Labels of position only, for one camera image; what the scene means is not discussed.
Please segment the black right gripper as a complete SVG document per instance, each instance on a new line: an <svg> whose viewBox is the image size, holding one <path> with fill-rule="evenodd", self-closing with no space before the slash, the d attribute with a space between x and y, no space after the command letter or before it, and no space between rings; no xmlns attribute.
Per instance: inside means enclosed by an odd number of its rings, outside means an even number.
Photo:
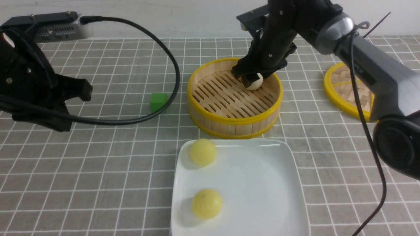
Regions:
<svg viewBox="0 0 420 236"><path fill-rule="evenodd" d="M328 21L327 0L269 0L266 5L237 16L253 40L246 56L231 73L245 88L260 88L268 77L285 67L300 35L314 46Z"/></svg>

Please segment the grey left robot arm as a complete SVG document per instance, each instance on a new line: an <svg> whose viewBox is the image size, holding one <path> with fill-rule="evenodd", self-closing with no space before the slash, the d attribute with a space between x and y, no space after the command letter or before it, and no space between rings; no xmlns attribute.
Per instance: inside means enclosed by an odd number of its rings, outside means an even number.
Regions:
<svg viewBox="0 0 420 236"><path fill-rule="evenodd" d="M93 87L86 79L55 73L40 47L22 30L1 30L1 111L18 122L68 132L72 121L34 112L28 106L69 115L66 101L90 101Z"/></svg>

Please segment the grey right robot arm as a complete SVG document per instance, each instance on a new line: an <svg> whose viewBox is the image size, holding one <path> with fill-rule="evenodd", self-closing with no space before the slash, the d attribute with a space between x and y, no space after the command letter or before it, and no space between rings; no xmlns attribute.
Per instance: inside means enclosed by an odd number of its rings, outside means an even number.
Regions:
<svg viewBox="0 0 420 236"><path fill-rule="evenodd" d="M253 36L248 54L231 73L247 89L287 65L300 35L322 55L336 55L374 94L369 120L373 143L393 170L419 180L419 74L360 36L357 25L329 0L269 0L237 16Z"/></svg>

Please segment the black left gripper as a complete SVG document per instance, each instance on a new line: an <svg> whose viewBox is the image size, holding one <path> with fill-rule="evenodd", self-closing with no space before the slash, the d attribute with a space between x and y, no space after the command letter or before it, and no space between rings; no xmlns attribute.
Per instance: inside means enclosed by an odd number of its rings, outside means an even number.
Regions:
<svg viewBox="0 0 420 236"><path fill-rule="evenodd" d="M90 101L86 79L54 72L40 47L19 29L1 30L1 95L68 115L66 100Z"/></svg>

